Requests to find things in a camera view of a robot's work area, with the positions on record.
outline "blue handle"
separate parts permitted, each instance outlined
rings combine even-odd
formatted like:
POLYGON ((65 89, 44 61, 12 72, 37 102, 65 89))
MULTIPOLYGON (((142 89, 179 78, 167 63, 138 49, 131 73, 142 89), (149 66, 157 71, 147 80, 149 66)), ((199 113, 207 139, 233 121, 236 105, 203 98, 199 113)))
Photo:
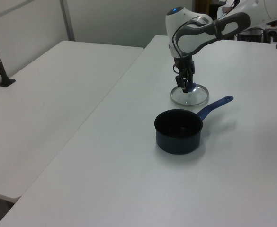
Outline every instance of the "blue handle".
POLYGON ((232 96, 226 96, 226 97, 224 97, 222 99, 219 99, 216 102, 213 102, 210 105, 207 105, 205 108, 203 108, 201 111, 199 111, 197 113, 197 115, 202 120, 204 120, 212 110, 214 110, 214 109, 216 109, 216 108, 218 108, 218 107, 220 107, 220 106, 222 106, 224 104, 227 104, 227 103, 231 102, 232 100, 233 100, 232 96))

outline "white table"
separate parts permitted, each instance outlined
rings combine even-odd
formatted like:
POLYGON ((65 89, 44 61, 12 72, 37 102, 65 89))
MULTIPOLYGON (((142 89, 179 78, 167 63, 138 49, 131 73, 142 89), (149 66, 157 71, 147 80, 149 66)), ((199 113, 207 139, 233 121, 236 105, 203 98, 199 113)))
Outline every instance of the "white table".
POLYGON ((234 100, 204 120, 197 150, 176 156, 153 125, 180 108, 167 43, 150 42, 0 227, 277 227, 275 46, 220 41, 194 55, 209 102, 234 100))
POLYGON ((0 87, 0 198, 28 189, 142 51, 61 42, 0 87))

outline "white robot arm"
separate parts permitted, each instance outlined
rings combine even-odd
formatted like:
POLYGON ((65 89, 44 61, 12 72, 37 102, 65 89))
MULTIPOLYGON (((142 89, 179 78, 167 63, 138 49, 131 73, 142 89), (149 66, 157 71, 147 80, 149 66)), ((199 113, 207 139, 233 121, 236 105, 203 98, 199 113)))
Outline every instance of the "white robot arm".
POLYGON ((178 87, 184 93, 195 88, 192 55, 215 41, 236 35, 246 29, 277 20, 277 0, 240 0, 226 16, 213 21, 206 14, 191 12, 184 7, 166 15, 169 48, 174 57, 178 87))

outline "saucepan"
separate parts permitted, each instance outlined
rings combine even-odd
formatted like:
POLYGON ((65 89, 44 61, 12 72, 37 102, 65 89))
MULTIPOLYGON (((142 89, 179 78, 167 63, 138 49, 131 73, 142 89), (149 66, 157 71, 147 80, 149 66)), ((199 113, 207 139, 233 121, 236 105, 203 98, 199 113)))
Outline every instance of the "saucepan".
POLYGON ((200 143, 203 120, 212 110, 232 100, 232 96, 226 96, 207 105, 198 113, 174 109, 159 114, 154 122, 158 146, 175 155, 183 155, 194 151, 200 143))

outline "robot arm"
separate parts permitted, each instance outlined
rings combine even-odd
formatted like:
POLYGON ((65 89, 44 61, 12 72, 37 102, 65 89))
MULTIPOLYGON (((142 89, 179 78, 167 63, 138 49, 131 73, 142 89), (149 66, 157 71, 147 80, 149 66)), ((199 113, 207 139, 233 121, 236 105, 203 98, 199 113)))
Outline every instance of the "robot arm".
POLYGON ((230 13, 215 21, 208 15, 177 7, 166 15, 171 54, 174 58, 180 58, 179 54, 191 56, 208 44, 274 20, 277 0, 241 0, 230 13))

